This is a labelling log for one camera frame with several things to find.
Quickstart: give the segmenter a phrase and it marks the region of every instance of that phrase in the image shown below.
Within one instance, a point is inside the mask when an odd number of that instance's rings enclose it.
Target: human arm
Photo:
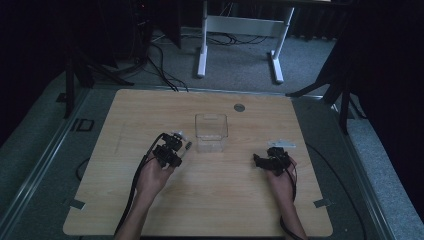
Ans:
[[[139,239],[147,213],[157,194],[163,189],[174,167],[162,169],[153,154],[148,157],[148,162],[141,169],[137,182],[137,193],[128,216],[115,235],[115,240]]]
[[[271,186],[272,193],[277,201],[278,208],[284,225],[296,236],[301,239],[307,239],[305,230],[303,229],[302,223],[300,222],[299,216],[297,215],[296,207],[293,203],[293,185],[291,179],[296,179],[293,175],[294,167],[296,162],[290,157],[292,164],[280,176],[275,176],[272,171],[265,170],[268,178],[268,182]]]

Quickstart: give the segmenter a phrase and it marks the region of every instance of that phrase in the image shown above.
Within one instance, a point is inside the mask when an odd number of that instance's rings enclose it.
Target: white metal frame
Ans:
[[[283,83],[283,72],[280,66],[279,56],[283,47],[287,30],[290,26],[294,7],[289,8],[284,21],[261,20],[251,18],[234,18],[208,15],[208,2],[203,2],[203,21],[202,21],[202,47],[200,49],[199,67],[197,76],[203,78],[206,72],[206,58],[208,55],[208,46],[206,45],[208,32],[221,32],[232,34],[245,34],[266,37],[278,37],[276,50],[271,51],[271,60],[274,67],[276,81]]]

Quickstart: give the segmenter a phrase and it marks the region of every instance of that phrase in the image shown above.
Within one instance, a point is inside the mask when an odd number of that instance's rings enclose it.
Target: transparent box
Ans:
[[[197,151],[222,152],[228,138],[227,115],[196,114]]]

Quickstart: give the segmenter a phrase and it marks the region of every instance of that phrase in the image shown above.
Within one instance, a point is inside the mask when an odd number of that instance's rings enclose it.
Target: human hand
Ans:
[[[265,170],[268,182],[271,185],[271,190],[279,204],[293,202],[293,185],[288,174],[290,174],[292,179],[296,182],[296,176],[294,176],[293,170],[297,163],[293,158],[289,158],[292,164],[290,164],[287,171],[283,172],[280,176],[275,176],[272,171]]]
[[[153,153],[147,157],[147,163],[140,171],[137,182],[137,196],[143,196],[151,201],[163,189],[175,167],[168,166],[162,169]]]

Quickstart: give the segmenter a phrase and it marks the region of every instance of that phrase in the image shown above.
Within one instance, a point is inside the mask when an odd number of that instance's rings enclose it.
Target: tabletop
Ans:
[[[236,111],[242,104],[244,111]],[[226,114],[223,152],[196,150],[195,115]],[[266,157],[268,141],[284,139],[297,164],[299,218],[309,236],[329,236],[332,226],[300,126],[289,98],[276,95],[119,90],[93,150],[68,235],[113,235],[141,158],[161,133],[183,131],[193,147],[149,210],[142,235],[283,236],[279,211],[253,154]]]

